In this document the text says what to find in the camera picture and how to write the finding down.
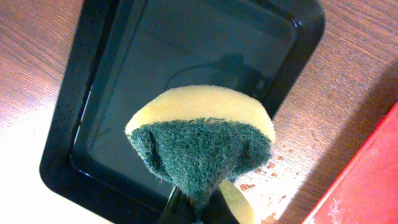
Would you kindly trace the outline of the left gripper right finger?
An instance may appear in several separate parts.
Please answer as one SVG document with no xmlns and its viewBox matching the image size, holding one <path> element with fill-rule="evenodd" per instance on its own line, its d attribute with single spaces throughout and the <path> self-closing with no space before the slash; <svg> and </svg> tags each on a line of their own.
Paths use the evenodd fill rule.
<svg viewBox="0 0 398 224">
<path fill-rule="evenodd" d="M 220 189 L 216 189 L 201 214 L 203 224 L 239 224 Z"/>
</svg>

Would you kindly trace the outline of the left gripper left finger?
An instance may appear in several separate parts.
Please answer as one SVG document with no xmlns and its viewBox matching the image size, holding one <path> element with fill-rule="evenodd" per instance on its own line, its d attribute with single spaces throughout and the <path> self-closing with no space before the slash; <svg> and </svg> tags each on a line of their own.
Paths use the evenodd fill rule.
<svg viewBox="0 0 398 224">
<path fill-rule="evenodd" d="M 198 202 L 175 187 L 157 224 L 192 224 L 199 221 Z"/>
</svg>

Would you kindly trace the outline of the green yellow sponge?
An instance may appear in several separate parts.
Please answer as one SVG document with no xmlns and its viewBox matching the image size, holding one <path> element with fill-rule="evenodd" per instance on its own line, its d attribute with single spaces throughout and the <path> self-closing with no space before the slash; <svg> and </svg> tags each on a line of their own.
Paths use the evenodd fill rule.
<svg viewBox="0 0 398 224">
<path fill-rule="evenodd" d="M 148 170 L 188 199 L 195 222 L 204 222 L 217 195 L 234 220 L 256 222 L 233 185 L 271 157 L 274 125 L 256 99 L 221 86 L 173 88 L 136 112 L 125 135 Z"/>
</svg>

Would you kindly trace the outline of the red plastic tray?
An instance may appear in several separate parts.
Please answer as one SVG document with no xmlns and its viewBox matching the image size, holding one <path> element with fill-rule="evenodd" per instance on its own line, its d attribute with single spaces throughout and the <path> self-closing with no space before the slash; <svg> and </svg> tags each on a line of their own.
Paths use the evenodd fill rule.
<svg viewBox="0 0 398 224">
<path fill-rule="evenodd" d="M 397 224 L 397 105 L 303 222 Z"/>
</svg>

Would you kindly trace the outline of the black plastic tray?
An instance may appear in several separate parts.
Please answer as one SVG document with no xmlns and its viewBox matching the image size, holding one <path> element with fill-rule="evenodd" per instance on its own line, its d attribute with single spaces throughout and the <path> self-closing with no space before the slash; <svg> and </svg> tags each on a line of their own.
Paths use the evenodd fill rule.
<svg viewBox="0 0 398 224">
<path fill-rule="evenodd" d="M 154 223 L 173 187 L 124 127 L 163 91 L 219 85 L 274 116 L 325 30 L 319 1 L 85 1 L 40 163 L 52 191 L 115 223 Z"/>
</svg>

